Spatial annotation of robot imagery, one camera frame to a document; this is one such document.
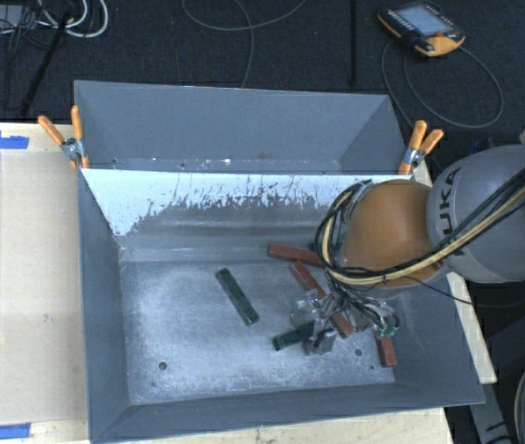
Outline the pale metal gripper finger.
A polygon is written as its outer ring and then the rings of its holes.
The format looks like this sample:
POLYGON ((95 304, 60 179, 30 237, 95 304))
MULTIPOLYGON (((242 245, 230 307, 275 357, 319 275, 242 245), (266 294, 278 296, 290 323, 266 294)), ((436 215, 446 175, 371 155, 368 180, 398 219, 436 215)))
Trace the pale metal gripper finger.
POLYGON ((325 324, 333 310, 334 296, 321 296, 316 290, 306 291, 294 303, 291 311, 291 322, 294 326, 315 322, 325 324))
POLYGON ((337 339, 337 331, 332 328, 325 328, 318 333, 313 333, 304 341, 303 350, 307 355, 322 355, 333 349, 337 339))

